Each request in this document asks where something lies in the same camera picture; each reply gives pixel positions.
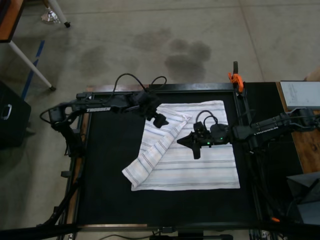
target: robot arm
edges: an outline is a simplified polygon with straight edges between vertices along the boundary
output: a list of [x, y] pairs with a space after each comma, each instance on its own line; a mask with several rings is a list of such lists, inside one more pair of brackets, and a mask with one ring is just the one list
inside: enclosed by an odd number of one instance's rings
[[[48, 112], [49, 121], [46, 122], [49, 122], [54, 130], [64, 136], [70, 157], [81, 157], [85, 153], [80, 133], [70, 127], [75, 119], [84, 113], [113, 112], [122, 114], [133, 112], [148, 121], [154, 118], [153, 124], [157, 128], [168, 124], [166, 117], [156, 112], [157, 107], [161, 104], [160, 99], [147, 88], [138, 93], [111, 96], [107, 100], [92, 99], [92, 96], [92, 92], [79, 93], [75, 100], [61, 103], [41, 114]], [[66, 108], [71, 108], [72, 112], [67, 114]]]
[[230, 127], [216, 121], [216, 124], [207, 130], [204, 124], [198, 121], [193, 125], [194, 132], [179, 139], [177, 143], [192, 149], [194, 159], [199, 159], [203, 146], [211, 148], [212, 145], [248, 142], [249, 149], [254, 151], [284, 134], [313, 131], [316, 128], [320, 129], [320, 115], [314, 115], [308, 108], [296, 108], [246, 126]]

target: white towel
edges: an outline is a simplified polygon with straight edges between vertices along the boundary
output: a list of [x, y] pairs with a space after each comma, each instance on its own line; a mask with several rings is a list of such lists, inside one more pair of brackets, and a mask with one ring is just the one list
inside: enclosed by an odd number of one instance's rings
[[[231, 144], [201, 148], [201, 158], [194, 159], [190, 148], [177, 143], [193, 131], [198, 113], [209, 110], [221, 124], [228, 124], [223, 101], [161, 104], [157, 112], [169, 122], [156, 128], [146, 121], [138, 158], [122, 173], [132, 183], [131, 190], [210, 190], [240, 188]], [[209, 113], [200, 115], [203, 122]], [[213, 118], [206, 120], [209, 128]]]

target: black box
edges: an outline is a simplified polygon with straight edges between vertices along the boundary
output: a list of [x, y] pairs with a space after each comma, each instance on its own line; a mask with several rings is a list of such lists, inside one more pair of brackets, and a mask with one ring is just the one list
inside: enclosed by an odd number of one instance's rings
[[0, 81], [0, 148], [21, 145], [31, 107]]

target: black table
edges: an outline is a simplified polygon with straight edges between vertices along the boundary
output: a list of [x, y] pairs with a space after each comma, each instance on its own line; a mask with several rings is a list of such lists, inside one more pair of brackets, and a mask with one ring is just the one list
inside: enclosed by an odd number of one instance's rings
[[[121, 93], [133, 90], [122, 87]], [[95, 89], [94, 97], [107, 98], [110, 89]], [[284, 111], [274, 82], [247, 83], [246, 89], [248, 106], [256, 110], [254, 121]], [[244, 112], [231, 83], [168, 84], [157, 95], [163, 103], [223, 100], [229, 123], [237, 121]], [[224, 226], [228, 229], [254, 226], [259, 220], [270, 217], [264, 199], [253, 189], [248, 177], [248, 160], [241, 144], [233, 145], [240, 189], [131, 191], [131, 183], [121, 170], [138, 155], [144, 120], [133, 114], [119, 118], [114, 113], [97, 112], [81, 118], [78, 128], [87, 134], [86, 157], [73, 159], [70, 169], [74, 178], [80, 162], [85, 161], [84, 183], [71, 200], [62, 222], [132, 231], [163, 226], [197, 226], [201, 229]], [[269, 148], [267, 167], [268, 175], [272, 177], [268, 177], [268, 188], [286, 209], [291, 201], [286, 176], [301, 174], [302, 168], [290, 135], [281, 147]]]

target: wooden surface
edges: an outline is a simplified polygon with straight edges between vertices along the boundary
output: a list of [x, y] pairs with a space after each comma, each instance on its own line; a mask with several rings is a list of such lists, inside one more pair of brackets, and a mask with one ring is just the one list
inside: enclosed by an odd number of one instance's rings
[[24, 0], [11, 0], [11, 4], [0, 24], [0, 41], [10, 42], [18, 24]]
[[[103, 85], [103, 86], [92, 86], [88, 89], [92, 89], [92, 92], [95, 93], [104, 93], [104, 92], [112, 92], [114, 90], [115, 85]], [[141, 91], [142, 87], [139, 84], [132, 85], [118, 85], [116, 86], [116, 92], [135, 92]]]
[[[280, 82], [277, 82], [276, 86], [283, 109], [285, 112], [288, 112]], [[320, 114], [320, 110], [315, 110], [313, 112], [314, 114]], [[320, 131], [293, 132], [292, 138], [303, 172], [308, 174], [320, 171]]]
[[[87, 92], [92, 92], [93, 88], [88, 87], [86, 89]], [[82, 125], [81, 125], [81, 129], [80, 129], [80, 134], [82, 136], [82, 141], [84, 142], [85, 136], [87, 134], [87, 130], [88, 130], [88, 123], [89, 123], [89, 113], [86, 113], [83, 115], [83, 121], [82, 121]], [[74, 176], [73, 176], [73, 180], [72, 183], [74, 183], [79, 175], [80, 172], [80, 168], [82, 166], [84, 159], [82, 157], [78, 157], [75, 160], [75, 166], [74, 166]], [[73, 194], [72, 198], [70, 199], [69, 202], [69, 207], [68, 207], [68, 214], [67, 214], [67, 219], [66, 219], [66, 223], [67, 224], [72, 224], [74, 221], [74, 217], [75, 217], [75, 213], [76, 213], [76, 203], [77, 203], [77, 195], [78, 195], [78, 190], [75, 191], [75, 193]]]

